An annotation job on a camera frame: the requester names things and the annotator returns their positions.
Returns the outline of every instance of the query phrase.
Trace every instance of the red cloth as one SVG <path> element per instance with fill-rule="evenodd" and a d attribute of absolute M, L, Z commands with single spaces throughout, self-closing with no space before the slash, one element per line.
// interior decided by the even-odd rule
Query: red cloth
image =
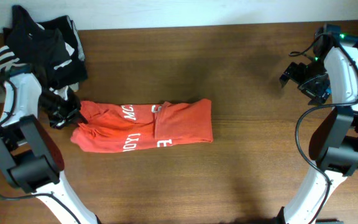
<path fill-rule="evenodd" d="M 110 105 L 81 102 L 88 124 L 71 141 L 86 152 L 123 152 L 195 142 L 212 142 L 211 101 L 193 104 Z"/>

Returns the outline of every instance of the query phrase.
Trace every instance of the black cloth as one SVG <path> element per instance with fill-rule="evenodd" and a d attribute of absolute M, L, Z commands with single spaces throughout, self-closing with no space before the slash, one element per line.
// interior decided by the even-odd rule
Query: black cloth
<path fill-rule="evenodd" d="M 68 16 L 40 22 L 43 30 L 23 7 L 13 6 L 12 14 L 12 29 L 4 28 L 5 44 L 21 62 L 44 67 L 47 87 L 60 89 L 88 78 L 81 42 L 74 22 Z M 71 56 L 66 43 L 75 50 Z M 71 60 L 68 65 L 54 69 L 67 60 Z"/>

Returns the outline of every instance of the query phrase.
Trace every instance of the black and white striped cloth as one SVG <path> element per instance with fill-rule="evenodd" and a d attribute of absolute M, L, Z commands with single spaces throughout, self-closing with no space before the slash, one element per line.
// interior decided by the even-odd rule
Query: black and white striped cloth
<path fill-rule="evenodd" d="M 0 72 L 9 71 L 12 67 L 20 68 L 27 65 L 22 63 L 8 46 L 0 48 Z"/>

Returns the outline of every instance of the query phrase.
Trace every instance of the white wall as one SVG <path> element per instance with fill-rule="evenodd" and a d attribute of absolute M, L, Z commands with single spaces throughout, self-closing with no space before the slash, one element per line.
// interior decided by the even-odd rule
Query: white wall
<path fill-rule="evenodd" d="M 358 19 L 358 0 L 0 0 L 0 32 L 13 4 L 36 22 L 67 14 L 80 30 Z"/>

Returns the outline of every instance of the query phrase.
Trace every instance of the brown wooden surface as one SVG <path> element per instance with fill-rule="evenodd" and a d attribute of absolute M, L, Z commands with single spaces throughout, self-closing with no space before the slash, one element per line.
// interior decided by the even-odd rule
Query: brown wooden surface
<path fill-rule="evenodd" d="M 271 218 L 298 190 L 308 165 L 294 128 L 309 106 L 279 76 L 323 23 L 81 31 L 89 79 L 78 96 L 101 103 L 213 102 L 212 144 L 118 154 L 81 151 L 73 128 L 47 131 L 60 147 L 68 180 L 103 223 L 219 223 Z M 337 22 L 358 35 L 358 22 Z M 301 127 L 308 141 L 329 110 Z M 0 174 L 0 192 L 19 195 Z M 320 218 L 358 223 L 358 172 Z M 38 200 L 0 201 L 0 223 L 58 223 Z"/>

